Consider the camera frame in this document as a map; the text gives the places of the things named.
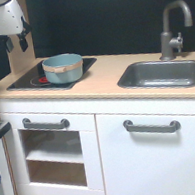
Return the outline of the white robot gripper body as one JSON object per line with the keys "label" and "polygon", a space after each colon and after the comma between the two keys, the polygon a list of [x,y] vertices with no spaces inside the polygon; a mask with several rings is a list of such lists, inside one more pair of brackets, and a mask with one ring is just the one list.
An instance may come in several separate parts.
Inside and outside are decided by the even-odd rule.
{"label": "white robot gripper body", "polygon": [[0,38],[31,31],[17,0],[0,0]]}

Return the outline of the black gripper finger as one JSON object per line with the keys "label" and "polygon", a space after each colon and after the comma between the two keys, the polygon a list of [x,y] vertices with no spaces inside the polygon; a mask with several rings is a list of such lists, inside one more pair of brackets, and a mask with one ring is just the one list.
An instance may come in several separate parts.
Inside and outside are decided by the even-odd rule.
{"label": "black gripper finger", "polygon": [[19,38],[19,43],[22,51],[26,52],[26,50],[28,49],[28,42],[26,41],[25,33],[18,34],[17,36]]}
{"label": "black gripper finger", "polygon": [[12,50],[13,50],[14,45],[13,45],[13,43],[12,43],[10,37],[7,37],[7,38],[6,38],[5,45],[6,45],[6,50],[7,50],[9,53],[11,53]]}

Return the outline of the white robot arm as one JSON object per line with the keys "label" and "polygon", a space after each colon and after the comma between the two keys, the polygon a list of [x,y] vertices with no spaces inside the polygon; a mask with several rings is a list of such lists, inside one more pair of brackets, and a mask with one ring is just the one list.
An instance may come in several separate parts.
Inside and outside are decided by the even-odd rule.
{"label": "white robot arm", "polygon": [[0,39],[9,53],[13,50],[12,35],[18,36],[20,47],[26,52],[26,36],[31,29],[17,0],[0,0]]}

